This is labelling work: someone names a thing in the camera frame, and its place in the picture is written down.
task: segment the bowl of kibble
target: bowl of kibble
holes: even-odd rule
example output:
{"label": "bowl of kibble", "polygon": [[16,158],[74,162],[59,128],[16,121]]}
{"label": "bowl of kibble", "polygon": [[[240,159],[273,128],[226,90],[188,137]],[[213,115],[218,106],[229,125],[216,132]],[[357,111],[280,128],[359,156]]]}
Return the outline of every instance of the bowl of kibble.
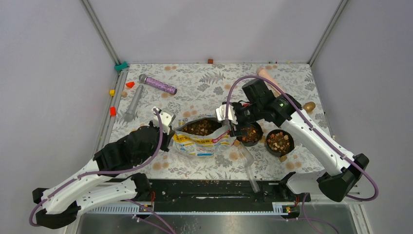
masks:
{"label": "bowl of kibble", "polygon": [[294,150],[294,140],[288,132],[276,129],[268,133],[265,147],[270,154],[281,157]]}
{"label": "bowl of kibble", "polygon": [[241,131],[246,132],[246,135],[238,136],[237,140],[239,140],[246,147],[256,145],[263,137],[263,129],[257,123],[251,123],[245,127],[242,127]]}

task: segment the orange block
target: orange block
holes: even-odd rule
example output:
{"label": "orange block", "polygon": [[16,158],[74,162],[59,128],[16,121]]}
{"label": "orange block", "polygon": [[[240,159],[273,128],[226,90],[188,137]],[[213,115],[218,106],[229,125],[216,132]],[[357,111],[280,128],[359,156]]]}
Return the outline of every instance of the orange block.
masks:
{"label": "orange block", "polygon": [[128,88],[132,88],[133,86],[135,85],[135,82],[128,82],[128,83],[126,83],[126,87],[128,87]]}
{"label": "orange block", "polygon": [[111,106],[110,111],[111,111],[111,116],[116,116],[116,108],[114,106]]}

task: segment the table surface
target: table surface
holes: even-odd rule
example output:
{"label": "table surface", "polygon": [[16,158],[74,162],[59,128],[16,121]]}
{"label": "table surface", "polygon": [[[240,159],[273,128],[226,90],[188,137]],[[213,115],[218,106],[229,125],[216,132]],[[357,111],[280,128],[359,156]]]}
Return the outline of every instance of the table surface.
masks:
{"label": "table surface", "polygon": [[[313,101],[316,108],[309,115],[329,134],[308,64],[131,64],[126,82],[134,81],[136,85],[131,89],[124,89],[128,96],[120,101],[110,142],[117,141],[142,125],[147,125],[153,118],[153,106],[166,108],[175,113],[173,128],[178,126],[178,119],[192,119],[200,114],[212,115],[226,100],[233,82],[242,76],[255,74],[259,67],[265,67],[284,90],[301,104]],[[138,77],[142,73],[176,87],[178,92],[170,95],[144,85],[136,109],[138,117],[131,122],[125,122],[123,115],[133,98],[139,83]],[[241,81],[234,90],[231,101],[247,100],[241,85],[248,81]],[[264,136],[277,129],[273,123],[263,120],[258,123],[263,129]],[[284,162],[272,156],[261,142],[248,147],[254,156],[252,168],[257,179],[279,180],[292,171],[307,173],[323,169],[320,162],[297,139],[294,141],[296,147],[287,155]],[[187,156],[173,150],[168,153],[160,152],[150,165],[136,172],[145,173],[148,178],[162,179],[247,179],[243,161],[239,159],[239,152],[235,146],[213,157]]]}

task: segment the metal frame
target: metal frame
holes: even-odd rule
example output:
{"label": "metal frame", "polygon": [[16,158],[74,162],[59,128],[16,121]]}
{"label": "metal frame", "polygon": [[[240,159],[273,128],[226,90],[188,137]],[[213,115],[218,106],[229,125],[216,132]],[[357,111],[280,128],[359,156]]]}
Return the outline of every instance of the metal frame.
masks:
{"label": "metal frame", "polygon": [[331,18],[330,22],[328,23],[327,28],[325,29],[323,35],[321,36],[321,39],[319,43],[316,46],[316,49],[314,50],[313,54],[310,57],[310,60],[308,61],[308,64],[310,67],[314,65],[314,62],[316,61],[317,57],[320,54],[321,49],[323,48],[325,42],[327,41],[328,37],[330,36],[331,31],[333,30],[334,26],[336,25],[339,17],[343,13],[345,7],[347,6],[348,2],[350,0],[341,0],[340,4],[338,5],[336,11],[333,14],[333,17]]}
{"label": "metal frame", "polygon": [[105,30],[103,30],[103,27],[100,24],[100,21],[97,18],[96,13],[94,12],[94,9],[92,8],[92,5],[90,4],[89,0],[80,0],[80,2],[85,8],[86,14],[88,14],[89,19],[91,20],[94,28],[96,29],[96,32],[99,35],[100,39],[102,40],[102,43],[105,46],[106,50],[108,51],[109,56],[111,57],[112,61],[114,62],[115,65],[120,65],[121,62],[119,60],[119,57],[117,56],[115,49],[113,48],[111,42],[109,41],[109,38],[106,35]]}
{"label": "metal frame", "polygon": [[[334,26],[336,25],[337,20],[341,16],[343,10],[345,9],[346,5],[348,4],[350,0],[341,0],[339,3],[335,13],[333,14],[333,17],[331,18],[327,28],[325,29],[320,41],[318,42],[314,52],[312,53],[309,61],[307,62],[310,67],[312,67],[317,60],[318,55],[320,54],[324,44],[326,43],[328,37],[331,34],[331,31],[333,30]],[[96,32],[98,33],[100,39],[102,40],[103,45],[105,46],[106,50],[108,51],[109,56],[111,57],[112,61],[114,62],[115,65],[120,65],[120,59],[113,48],[111,42],[109,41],[108,36],[106,35],[105,30],[103,29],[98,17],[96,16],[96,13],[94,9],[92,8],[92,5],[90,4],[89,0],[80,0],[82,3],[90,21],[92,22]],[[115,89],[115,96],[111,97],[108,101],[107,107],[106,107],[106,112],[105,115],[102,119],[102,124],[101,128],[99,131],[99,136],[96,141],[96,145],[94,147],[94,152],[100,150],[105,144],[109,142],[112,127],[114,124],[114,118],[110,116],[109,114],[109,108],[111,106],[115,106],[116,108],[118,107],[120,103],[120,93],[122,91],[122,88],[125,85],[126,82],[126,77],[127,77],[128,71],[123,70],[120,73],[118,73],[116,82],[113,84],[113,89]],[[355,186],[351,192],[351,194],[360,194],[360,189]],[[337,204],[336,202],[330,201],[328,198],[326,198],[323,195],[319,196],[312,196],[313,203],[317,204]],[[344,199],[342,203],[345,203],[349,206],[349,208],[352,211],[352,216],[354,219],[354,223],[357,228],[357,232],[359,233],[372,233],[371,225],[369,220],[367,219],[366,212],[363,206],[362,202],[359,201],[354,201],[352,199]],[[64,234],[76,234],[79,222],[80,222],[81,217],[78,217],[75,222],[72,224],[68,225],[67,227],[62,229],[62,233]]]}

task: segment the clear plastic tube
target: clear plastic tube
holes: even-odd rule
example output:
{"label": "clear plastic tube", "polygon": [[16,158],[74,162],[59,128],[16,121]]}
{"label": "clear plastic tube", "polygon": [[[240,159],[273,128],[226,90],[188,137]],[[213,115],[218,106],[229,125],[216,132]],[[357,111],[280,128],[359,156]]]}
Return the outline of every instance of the clear plastic tube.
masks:
{"label": "clear plastic tube", "polygon": [[260,187],[258,186],[257,181],[255,180],[251,167],[254,163],[254,157],[242,143],[238,145],[238,149],[240,150],[240,155],[245,162],[245,172],[249,182],[251,183],[252,190],[255,193],[258,193],[260,191]]}

